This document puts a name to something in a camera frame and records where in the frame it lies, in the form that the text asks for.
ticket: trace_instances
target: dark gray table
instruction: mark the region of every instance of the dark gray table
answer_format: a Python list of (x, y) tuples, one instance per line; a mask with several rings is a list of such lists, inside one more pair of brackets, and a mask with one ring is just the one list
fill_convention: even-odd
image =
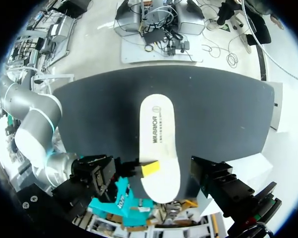
[[(148, 66), (98, 74), (57, 89), (63, 106), (60, 134), (68, 152), (139, 156), (139, 112), (150, 94), (174, 105), (176, 149), (181, 169), (178, 199), (194, 197), (192, 155), (214, 162), (262, 151), (272, 118), (274, 91), (243, 75), (194, 66)], [(147, 198), (139, 178), (136, 197)]]

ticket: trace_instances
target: white cable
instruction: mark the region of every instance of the white cable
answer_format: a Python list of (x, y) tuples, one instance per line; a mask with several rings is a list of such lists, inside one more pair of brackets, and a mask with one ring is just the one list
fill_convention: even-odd
[(290, 75), (291, 77), (293, 77), (294, 79), (298, 80), (298, 77), (294, 76), (293, 74), (289, 73), (287, 70), (285, 70), (283, 67), (281, 67), (268, 53), (267, 51), (264, 49), (264, 47), (259, 43), (258, 39), (256, 38), (255, 36), (255, 33), (253, 31), (253, 29), (251, 28), (250, 26), (250, 23), (248, 21), (248, 18), (247, 18), (247, 14), (246, 14), (246, 9), (245, 9), (245, 0), (241, 0), (241, 5), (242, 5), (242, 10), (243, 10), (243, 13), (244, 13), (244, 16), (245, 16), (245, 20), (246, 20), (246, 23), (249, 27), (249, 30), (250, 32), (252, 33), (256, 43), (258, 44), (258, 46), (262, 49), (263, 52), (265, 52), (265, 54), (268, 56), (268, 58), (275, 64), (277, 65), (282, 71), (284, 71), (286, 74)]
[(17, 67), (17, 68), (9, 68), (7, 71), (15, 71), (15, 70), (23, 70), (23, 69), (29, 69), (29, 70), (36, 71), (38, 74), (44, 74), (43, 72), (41, 72), (37, 68), (28, 67), (28, 66), (22, 66), (22, 67)]
[(176, 13), (176, 15), (174, 17), (176, 17), (178, 15), (178, 12), (172, 6), (170, 6), (170, 5), (157, 7), (157, 8), (155, 8), (154, 10), (152, 10), (150, 12), (161, 10), (162, 8), (170, 8), (170, 9), (174, 10), (174, 12)]
[(168, 13), (169, 15), (171, 15), (171, 16), (172, 16), (172, 20), (171, 20), (170, 22), (172, 22), (172, 21), (174, 20), (174, 15), (173, 15), (171, 12), (166, 11), (166, 10), (161, 10), (161, 9), (150, 11), (150, 12), (148, 12), (145, 16), (147, 16), (148, 14), (151, 14), (151, 13), (159, 12), (159, 11), (161, 11), (161, 12), (166, 12), (166, 13)]

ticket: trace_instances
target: white insole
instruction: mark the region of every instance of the white insole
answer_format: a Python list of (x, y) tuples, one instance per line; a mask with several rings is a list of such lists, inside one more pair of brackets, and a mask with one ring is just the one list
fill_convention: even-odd
[(173, 104), (161, 94), (146, 97), (140, 107), (139, 161), (159, 161), (160, 169), (141, 179), (157, 203), (171, 202), (180, 189), (180, 168), (175, 148)]

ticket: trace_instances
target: wire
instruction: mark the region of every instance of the wire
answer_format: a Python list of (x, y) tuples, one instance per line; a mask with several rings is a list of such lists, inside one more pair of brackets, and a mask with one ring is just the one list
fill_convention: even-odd
[(285, 70), (282, 66), (280, 66), (268, 53), (267, 51), (264, 49), (264, 47), (260, 44), (260, 42), (258, 41), (257, 37), (255, 36), (255, 33), (253, 31), (253, 29), (251, 28), (250, 26), (250, 23), (248, 21), (248, 18), (247, 18), (247, 14), (246, 14), (246, 9), (245, 9), (245, 1), (244, 0), (241, 0), (241, 4), (242, 4), (242, 10), (243, 10), (243, 13), (244, 13), (244, 16), (245, 16), (245, 20), (246, 20), (246, 23), (249, 27), (249, 30), (250, 32), (252, 33), (256, 43), (258, 44), (258, 46), (262, 49), (263, 52), (265, 52), (265, 54), (267, 55), (267, 57), (275, 64), (277, 65), (282, 71), (284, 71), (286, 74), (290, 75), (291, 77), (293, 77), (294, 79), (298, 80), (298, 77), (294, 76), (293, 74), (289, 73), (287, 70)]
[(133, 6), (136, 6), (136, 5), (139, 5), (139, 4), (141, 4), (141, 2), (139, 2), (139, 3), (136, 3), (136, 4), (134, 4), (134, 5), (131, 5), (131, 6), (129, 7), (129, 10), (130, 10), (131, 12), (133, 12), (133, 13), (137, 14), (137, 15), (141, 15), (140, 13), (138, 13), (138, 12), (135, 12), (135, 11), (132, 9), (132, 7), (133, 7)]
[(202, 61), (196, 61), (196, 60), (193, 60), (193, 59), (191, 58), (190, 54), (187, 52), (187, 50), (184, 50), (184, 51), (185, 51), (185, 53), (187, 53), (188, 57), (190, 57), (190, 60), (191, 60), (192, 62), (203, 63), (203, 60), (202, 60)]
[[(155, 13), (155, 12), (165, 12), (165, 13), (168, 13), (171, 17), (172, 17), (172, 19), (171, 19), (171, 21), (170, 22), (172, 22), (173, 20), (174, 20), (174, 15), (171, 13), (171, 12), (169, 12), (169, 11), (166, 11), (166, 10), (161, 10), (161, 9), (158, 9), (158, 8), (156, 8), (155, 10), (153, 10), (153, 11), (150, 11), (150, 12), (148, 12), (146, 15), (145, 15), (145, 17), (147, 16), (147, 15), (149, 15), (149, 14), (153, 14), (153, 13)], [(155, 23), (151, 23), (150, 25), (157, 25), (157, 24), (159, 24), (161, 21), (159, 21), (159, 22), (155, 22)]]
[(268, 234), (269, 237), (273, 238), (274, 237), (274, 234), (271, 230), (269, 230), (266, 226), (265, 223), (263, 222), (257, 222), (254, 226), (248, 228), (247, 230), (243, 231), (241, 234), (239, 234), (236, 238), (239, 238), (241, 235), (243, 235), (244, 233), (254, 229), (254, 228), (257, 228), (257, 227), (260, 227), (261, 229), (263, 229), (265, 231), (266, 234)]
[(179, 4), (180, 2), (182, 2), (182, 0), (179, 0), (177, 3), (173, 3), (173, 5), (177, 5), (177, 4)]

